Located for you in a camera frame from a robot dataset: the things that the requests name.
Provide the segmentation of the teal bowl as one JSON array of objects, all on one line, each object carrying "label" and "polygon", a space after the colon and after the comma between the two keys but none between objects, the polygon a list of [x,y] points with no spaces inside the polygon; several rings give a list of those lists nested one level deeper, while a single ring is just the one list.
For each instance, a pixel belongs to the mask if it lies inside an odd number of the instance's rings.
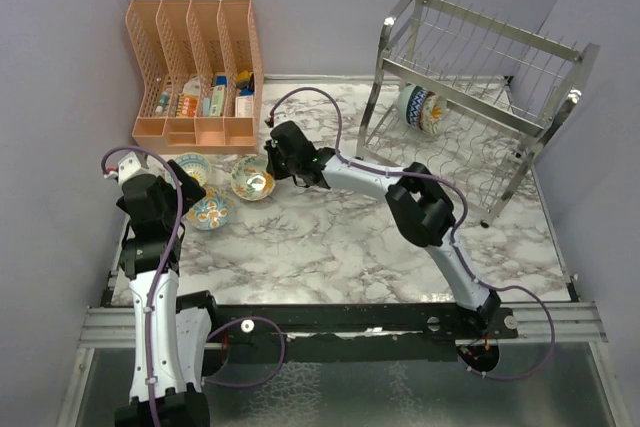
[{"label": "teal bowl", "polygon": [[406,122],[407,107],[409,105],[414,89],[415,85],[413,84],[405,85],[399,90],[398,95],[394,101],[394,109],[397,117],[404,122]]}]

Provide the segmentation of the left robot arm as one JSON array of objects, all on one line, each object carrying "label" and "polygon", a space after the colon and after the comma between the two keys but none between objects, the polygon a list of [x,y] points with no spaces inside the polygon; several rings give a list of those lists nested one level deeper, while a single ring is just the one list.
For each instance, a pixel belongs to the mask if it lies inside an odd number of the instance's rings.
[{"label": "left robot arm", "polygon": [[208,291],[177,294],[183,216],[205,189],[175,162],[172,182],[151,173],[144,155],[131,152],[118,163],[118,207],[129,217],[119,266],[134,304],[135,361],[126,406],[117,426],[206,426],[202,391],[206,341],[220,332],[221,318]]}]

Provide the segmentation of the orange star flower bowl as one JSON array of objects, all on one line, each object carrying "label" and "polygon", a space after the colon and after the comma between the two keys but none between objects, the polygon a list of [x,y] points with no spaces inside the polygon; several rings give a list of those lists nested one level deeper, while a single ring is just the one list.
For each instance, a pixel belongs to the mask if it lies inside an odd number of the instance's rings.
[{"label": "orange star flower bowl", "polygon": [[429,91],[422,102],[418,126],[421,131],[437,136],[447,113],[447,100]]}]

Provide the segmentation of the red patterned bowl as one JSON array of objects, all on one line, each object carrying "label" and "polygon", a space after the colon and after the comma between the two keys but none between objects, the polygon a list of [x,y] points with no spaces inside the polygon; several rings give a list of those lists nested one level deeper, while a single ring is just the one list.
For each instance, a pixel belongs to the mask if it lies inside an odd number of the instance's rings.
[{"label": "red patterned bowl", "polygon": [[402,94],[406,97],[403,101],[406,123],[419,130],[425,130],[424,116],[431,110],[429,103],[434,99],[434,93],[420,86],[407,86]]}]

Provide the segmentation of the green leaf orange flower bowl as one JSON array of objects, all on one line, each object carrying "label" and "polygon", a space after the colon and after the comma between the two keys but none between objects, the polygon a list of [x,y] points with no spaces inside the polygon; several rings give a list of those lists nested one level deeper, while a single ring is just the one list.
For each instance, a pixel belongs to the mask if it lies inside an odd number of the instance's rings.
[{"label": "green leaf orange flower bowl", "polygon": [[268,159],[252,155],[236,162],[231,171],[231,188],[245,201],[260,201],[271,195],[275,180],[267,172]]}]

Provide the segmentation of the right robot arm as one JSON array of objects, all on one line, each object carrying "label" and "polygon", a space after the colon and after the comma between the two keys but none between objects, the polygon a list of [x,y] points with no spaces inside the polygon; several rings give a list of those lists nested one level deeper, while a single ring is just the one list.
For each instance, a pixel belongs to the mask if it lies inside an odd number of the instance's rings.
[{"label": "right robot arm", "polygon": [[267,172],[274,179],[291,178],[306,188],[350,191],[384,201],[401,236],[425,249],[447,281],[461,330],[481,338],[494,328],[500,297],[471,270],[442,180],[417,162],[404,169],[383,168],[345,158],[336,148],[318,149],[293,121],[266,124],[271,128],[265,143]]}]

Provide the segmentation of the blue orange floral bowl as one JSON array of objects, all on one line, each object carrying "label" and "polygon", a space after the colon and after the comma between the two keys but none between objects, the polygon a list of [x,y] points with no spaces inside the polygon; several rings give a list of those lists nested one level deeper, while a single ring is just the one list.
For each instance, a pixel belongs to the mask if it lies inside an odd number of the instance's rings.
[{"label": "blue orange floral bowl", "polygon": [[234,211],[233,199],[224,191],[207,186],[205,196],[186,214],[197,230],[212,231],[225,226]]}]

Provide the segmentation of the blue yellow sun bowl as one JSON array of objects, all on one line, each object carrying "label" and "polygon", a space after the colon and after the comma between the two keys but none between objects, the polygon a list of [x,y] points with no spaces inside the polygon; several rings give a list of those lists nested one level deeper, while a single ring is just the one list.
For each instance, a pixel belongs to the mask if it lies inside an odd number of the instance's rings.
[{"label": "blue yellow sun bowl", "polygon": [[195,152],[187,152],[176,156],[173,161],[189,176],[205,186],[212,174],[210,161],[204,155]]}]

